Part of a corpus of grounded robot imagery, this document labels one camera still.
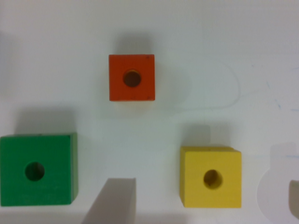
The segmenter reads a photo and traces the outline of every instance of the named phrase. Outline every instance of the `cube top face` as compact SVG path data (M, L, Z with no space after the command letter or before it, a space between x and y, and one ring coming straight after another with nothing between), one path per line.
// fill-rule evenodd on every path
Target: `cube top face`
M109 55L109 90L110 101L154 101L154 55Z
M182 147L180 159L180 197L185 207L241 207L239 151L229 147Z
M72 138L73 134L2 137L1 205L72 203Z

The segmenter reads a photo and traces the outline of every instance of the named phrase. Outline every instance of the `square block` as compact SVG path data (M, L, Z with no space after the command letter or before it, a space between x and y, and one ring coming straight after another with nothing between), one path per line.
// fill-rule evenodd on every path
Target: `square block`
M185 207L241 207L241 152L230 147L182 147L180 198Z
M154 55L109 55L109 89L110 101L154 101Z
M1 205L71 204L78 194L77 135L0 139Z

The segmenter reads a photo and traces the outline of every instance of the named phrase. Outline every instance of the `white backdrop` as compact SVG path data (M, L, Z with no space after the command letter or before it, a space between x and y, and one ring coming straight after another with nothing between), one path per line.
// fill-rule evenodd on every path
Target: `white backdrop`
M71 205L0 223L79 224L110 177L136 177L136 224L297 223L298 22L291 0L0 1L0 135L77 131L79 175ZM108 100L117 53L155 54L155 102ZM208 144L242 152L241 209L182 206L179 147Z

